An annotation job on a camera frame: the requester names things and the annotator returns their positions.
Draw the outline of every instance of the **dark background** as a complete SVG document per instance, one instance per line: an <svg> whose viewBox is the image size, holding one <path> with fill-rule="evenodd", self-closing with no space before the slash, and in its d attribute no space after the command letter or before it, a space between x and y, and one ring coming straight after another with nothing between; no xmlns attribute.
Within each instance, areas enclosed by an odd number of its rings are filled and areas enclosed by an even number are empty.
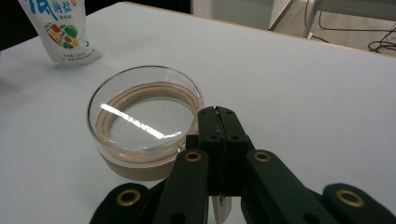
<svg viewBox="0 0 396 224"><path fill-rule="evenodd" d="M117 2L124 1L85 0L85 11L89 15ZM130 2L191 13L191 0L132 0ZM18 0L2 1L2 6L0 7L0 50L11 48L35 36L37 36L37 32Z"/></svg>

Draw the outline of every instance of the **wooden floor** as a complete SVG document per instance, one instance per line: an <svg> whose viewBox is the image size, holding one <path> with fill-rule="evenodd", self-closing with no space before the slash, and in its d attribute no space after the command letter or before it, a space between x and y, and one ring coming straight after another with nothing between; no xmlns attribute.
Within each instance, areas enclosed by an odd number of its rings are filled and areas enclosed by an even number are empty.
<svg viewBox="0 0 396 224"><path fill-rule="evenodd" d="M290 9L286 12L275 32L302 36L304 32L304 12L306 0L292 0ZM308 5L307 16L312 7L311 1ZM319 27L319 13L317 14L311 32L314 36L323 38L335 45L350 47L353 49L368 50L368 44L372 41L381 40L387 32L356 32L356 31L332 31ZM321 26L325 28L337 29L365 29L365 30L390 30L396 25L396 21L382 21L363 17L341 15L323 12L321 16ZM396 33L389 36L388 41L396 43ZM381 53L396 56L395 50L381 49Z"/></svg>

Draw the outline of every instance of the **white packaging bag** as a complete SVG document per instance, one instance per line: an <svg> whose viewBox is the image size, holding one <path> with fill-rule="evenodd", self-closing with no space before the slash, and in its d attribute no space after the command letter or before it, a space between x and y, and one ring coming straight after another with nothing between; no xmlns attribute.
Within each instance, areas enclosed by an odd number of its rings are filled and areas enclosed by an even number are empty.
<svg viewBox="0 0 396 224"><path fill-rule="evenodd" d="M18 0L55 63L92 63L102 53L85 32L84 0Z"/></svg>

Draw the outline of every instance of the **chinese character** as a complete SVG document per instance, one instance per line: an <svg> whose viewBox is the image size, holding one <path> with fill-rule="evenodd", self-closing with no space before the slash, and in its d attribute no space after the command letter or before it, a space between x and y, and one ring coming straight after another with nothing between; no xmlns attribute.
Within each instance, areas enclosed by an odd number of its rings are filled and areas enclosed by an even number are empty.
<svg viewBox="0 0 396 224"><path fill-rule="evenodd" d="M61 5L59 5L57 2L52 1L52 6L53 6L53 9L55 10L55 12L62 13Z"/></svg>
<svg viewBox="0 0 396 224"><path fill-rule="evenodd" d="M70 8L70 3L64 2L64 12L70 12L70 11L72 11L72 8Z"/></svg>
<svg viewBox="0 0 396 224"><path fill-rule="evenodd" d="M56 18L56 16L53 14L52 10L50 9L50 5L47 0L35 0L35 2L37 3L37 8L40 13L46 11L48 14L51 14L56 21L58 20L58 18ZM33 2L33 0L29 0L29 4L30 4L30 10L32 11L33 14L35 14L35 3Z"/></svg>

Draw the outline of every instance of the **glass bowl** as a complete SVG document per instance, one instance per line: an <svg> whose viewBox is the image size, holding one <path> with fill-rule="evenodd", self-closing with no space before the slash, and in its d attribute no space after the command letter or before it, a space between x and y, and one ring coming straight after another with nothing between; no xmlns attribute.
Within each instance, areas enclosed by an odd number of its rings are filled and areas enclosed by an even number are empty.
<svg viewBox="0 0 396 224"><path fill-rule="evenodd" d="M117 174L166 178L187 134L197 132L202 94L187 76L140 66L106 80L93 94L87 121L96 147Z"/></svg>

